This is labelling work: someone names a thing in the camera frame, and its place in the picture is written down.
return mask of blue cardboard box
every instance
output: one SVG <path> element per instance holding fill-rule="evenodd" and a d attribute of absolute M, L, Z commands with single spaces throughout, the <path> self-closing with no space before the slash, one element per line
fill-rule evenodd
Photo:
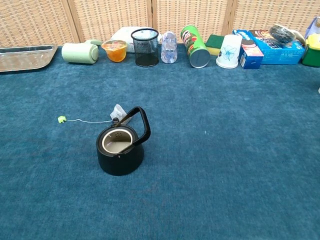
<path fill-rule="evenodd" d="M 268 30 L 250 30 L 248 35 L 264 55 L 262 64 L 294 65 L 305 53 L 305 49 L 299 41 L 283 45 L 275 40 Z"/>
<path fill-rule="evenodd" d="M 258 69 L 264 58 L 264 54 L 249 36 L 247 30 L 233 30 L 234 35 L 242 37 L 239 61 L 243 69 Z"/>

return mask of woven wall panel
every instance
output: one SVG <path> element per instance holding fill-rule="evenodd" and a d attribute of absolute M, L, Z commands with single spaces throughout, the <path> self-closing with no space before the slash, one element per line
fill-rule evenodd
<path fill-rule="evenodd" d="M 203 41 L 210 34 L 221 34 L 227 8 L 227 0 L 156 0 L 154 26 L 161 34 L 173 31 L 181 43 L 180 32 L 186 25 L 195 25 Z"/>
<path fill-rule="evenodd" d="M 237 0 L 234 29 L 269 29 L 281 24 L 305 34 L 314 17 L 320 16 L 320 0 Z"/>
<path fill-rule="evenodd" d="M 61 0 L 0 1 L 0 46 L 74 42 Z"/>
<path fill-rule="evenodd" d="M 77 28 L 84 40 L 106 41 L 121 27 L 148 26 L 147 0 L 71 1 L 80 24 Z"/>

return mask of kettle lid opening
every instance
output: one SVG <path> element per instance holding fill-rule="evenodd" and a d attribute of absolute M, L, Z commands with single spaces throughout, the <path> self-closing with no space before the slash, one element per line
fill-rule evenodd
<path fill-rule="evenodd" d="M 102 139 L 102 148 L 110 154 L 118 154 L 133 142 L 132 134 L 126 129 L 109 131 Z"/>

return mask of white package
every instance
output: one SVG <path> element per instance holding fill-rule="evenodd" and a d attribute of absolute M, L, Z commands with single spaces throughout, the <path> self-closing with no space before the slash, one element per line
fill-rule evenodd
<path fill-rule="evenodd" d="M 134 40 L 132 39 L 131 34 L 135 30 L 146 29 L 146 28 L 152 29 L 152 27 L 148 27 L 148 26 L 124 26 L 124 27 L 121 27 L 118 31 L 116 31 L 116 33 L 112 35 L 110 40 L 125 41 L 128 44 L 126 52 L 135 53 Z M 162 35 L 159 33 L 158 43 L 160 42 L 161 38 L 162 38 Z"/>

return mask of jelly cup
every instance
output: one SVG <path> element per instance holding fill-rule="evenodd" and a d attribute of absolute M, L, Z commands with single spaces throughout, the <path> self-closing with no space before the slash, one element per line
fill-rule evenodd
<path fill-rule="evenodd" d="M 109 40 L 102 43 L 108 58 L 113 62 L 121 62 L 127 55 L 127 43 L 122 40 Z"/>

